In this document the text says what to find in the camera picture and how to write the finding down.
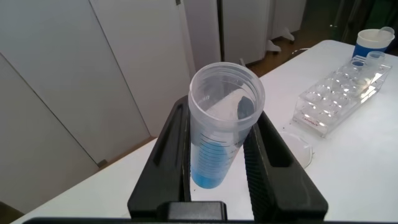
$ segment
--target clear plastic cup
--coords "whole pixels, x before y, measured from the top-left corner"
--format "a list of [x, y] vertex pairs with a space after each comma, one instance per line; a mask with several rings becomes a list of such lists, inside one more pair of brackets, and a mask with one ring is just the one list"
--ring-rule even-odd
[[193, 77], [188, 95], [191, 111], [191, 176], [200, 187], [220, 185], [249, 130], [264, 109], [265, 92], [258, 77], [235, 63], [212, 63]]
[[379, 51], [372, 51], [369, 52], [368, 55], [366, 56], [366, 63], [370, 67], [377, 67], [380, 66], [380, 64], [383, 63], [386, 55], [383, 52]]

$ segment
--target plastic cup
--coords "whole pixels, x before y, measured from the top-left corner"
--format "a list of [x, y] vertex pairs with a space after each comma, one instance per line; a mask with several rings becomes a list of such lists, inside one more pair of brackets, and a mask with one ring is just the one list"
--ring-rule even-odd
[[385, 29], [367, 29], [358, 33], [353, 57], [356, 55], [366, 57], [371, 51], [384, 52], [391, 41], [394, 40], [394, 30]]
[[378, 67], [383, 63], [386, 55], [383, 52], [372, 51], [366, 56], [366, 63], [370, 67]]
[[188, 95], [191, 111], [191, 176], [205, 189], [220, 185], [250, 128], [264, 109], [265, 92], [258, 77], [235, 63], [212, 63], [193, 77]]

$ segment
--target white table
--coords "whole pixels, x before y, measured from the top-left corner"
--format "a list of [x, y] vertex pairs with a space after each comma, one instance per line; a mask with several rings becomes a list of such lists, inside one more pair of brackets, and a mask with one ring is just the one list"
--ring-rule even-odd
[[[260, 80], [265, 112], [279, 130], [302, 135], [313, 145], [306, 168], [329, 203], [326, 220], [398, 222], [398, 57], [381, 91], [325, 139], [289, 124], [297, 96], [349, 60], [353, 46], [326, 40]], [[155, 140], [15, 221], [32, 217], [129, 217], [127, 200]], [[243, 150], [223, 183], [211, 190], [191, 181], [193, 200], [222, 200], [229, 219], [252, 219]]]

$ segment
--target blue paper cup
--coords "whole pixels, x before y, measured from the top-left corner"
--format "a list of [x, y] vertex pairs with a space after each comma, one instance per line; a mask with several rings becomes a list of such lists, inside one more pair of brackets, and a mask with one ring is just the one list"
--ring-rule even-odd
[[384, 52], [388, 45], [394, 40], [395, 35], [379, 29], [367, 29], [358, 33], [353, 57], [356, 55], [366, 57], [371, 51]]

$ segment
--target clear plastic tray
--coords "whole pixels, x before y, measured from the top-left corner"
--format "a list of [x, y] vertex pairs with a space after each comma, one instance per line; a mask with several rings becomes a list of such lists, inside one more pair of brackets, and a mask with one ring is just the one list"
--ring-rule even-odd
[[325, 137], [380, 90], [390, 69], [382, 60], [355, 56], [298, 96], [293, 120]]

